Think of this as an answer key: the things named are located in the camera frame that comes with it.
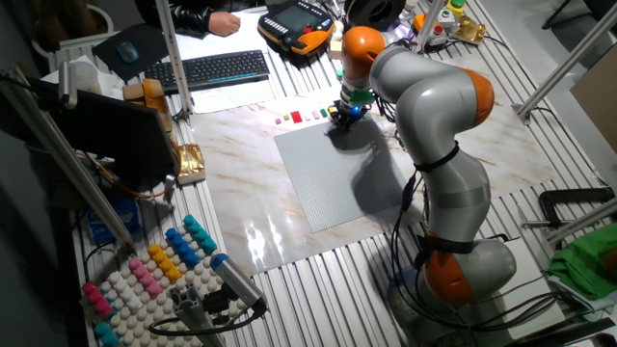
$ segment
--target black keyboard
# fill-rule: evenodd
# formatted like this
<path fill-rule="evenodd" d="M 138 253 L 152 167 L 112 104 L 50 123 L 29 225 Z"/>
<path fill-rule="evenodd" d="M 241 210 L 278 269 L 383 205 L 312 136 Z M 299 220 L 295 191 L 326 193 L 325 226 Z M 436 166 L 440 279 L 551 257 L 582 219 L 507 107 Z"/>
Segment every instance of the black keyboard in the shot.
<path fill-rule="evenodd" d="M 261 81 L 270 71 L 260 50 L 234 52 L 182 61 L 189 91 Z M 146 69 L 146 78 L 161 81 L 165 94 L 177 93 L 171 63 L 158 63 Z"/>

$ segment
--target gray baseplate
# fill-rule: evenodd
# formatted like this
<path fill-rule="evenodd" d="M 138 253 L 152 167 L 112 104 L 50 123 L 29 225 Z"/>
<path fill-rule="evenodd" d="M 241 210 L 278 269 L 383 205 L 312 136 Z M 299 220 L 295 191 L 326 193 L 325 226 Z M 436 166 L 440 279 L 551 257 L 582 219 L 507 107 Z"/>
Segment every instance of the gray baseplate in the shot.
<path fill-rule="evenodd" d="M 347 135 L 322 123 L 275 141 L 312 232 L 400 205 L 405 179 L 371 118 Z"/>

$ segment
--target black jacket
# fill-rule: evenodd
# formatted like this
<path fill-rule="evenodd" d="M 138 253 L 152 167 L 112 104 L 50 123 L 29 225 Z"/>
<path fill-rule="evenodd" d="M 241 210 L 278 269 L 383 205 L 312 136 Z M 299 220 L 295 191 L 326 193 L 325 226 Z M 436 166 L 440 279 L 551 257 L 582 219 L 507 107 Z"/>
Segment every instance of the black jacket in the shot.
<path fill-rule="evenodd" d="M 234 12 L 264 5 L 264 0 L 169 0 L 175 30 L 180 34 L 203 36 L 208 32 L 210 14 Z M 144 21 L 160 27 L 155 0 L 135 0 Z"/>

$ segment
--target lego brick organizer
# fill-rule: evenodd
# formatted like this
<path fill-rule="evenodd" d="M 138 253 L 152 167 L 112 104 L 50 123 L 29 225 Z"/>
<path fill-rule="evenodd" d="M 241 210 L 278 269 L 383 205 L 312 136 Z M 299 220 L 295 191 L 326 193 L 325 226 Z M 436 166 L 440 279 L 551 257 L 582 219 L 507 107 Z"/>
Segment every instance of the lego brick organizer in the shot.
<path fill-rule="evenodd" d="M 165 239 L 150 245 L 146 254 L 128 259 L 100 284 L 83 284 L 86 317 L 95 323 L 94 335 L 102 346 L 201 346 L 194 336 L 162 336 L 148 331 L 153 322 L 175 317 L 169 289 L 184 292 L 193 283 L 203 297 L 223 284 L 210 267 L 210 258 L 219 253 L 217 245 L 193 216 L 186 216 L 183 222 L 182 227 L 167 230 Z M 241 300 L 230 301 L 220 315 L 233 320 L 244 309 Z M 187 331 L 182 322 L 164 324 L 159 329 Z"/>

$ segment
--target person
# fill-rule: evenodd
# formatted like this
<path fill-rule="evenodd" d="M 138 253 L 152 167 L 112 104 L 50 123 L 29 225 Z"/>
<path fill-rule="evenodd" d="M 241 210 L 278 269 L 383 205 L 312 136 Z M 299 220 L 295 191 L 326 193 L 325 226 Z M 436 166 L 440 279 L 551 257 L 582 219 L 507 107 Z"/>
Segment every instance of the person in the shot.
<path fill-rule="evenodd" d="M 263 0 L 169 0 L 174 27 L 179 34 L 221 37 L 240 29 L 240 18 L 229 13 L 261 6 Z M 137 10 L 148 24 L 159 26 L 155 0 L 135 0 Z"/>

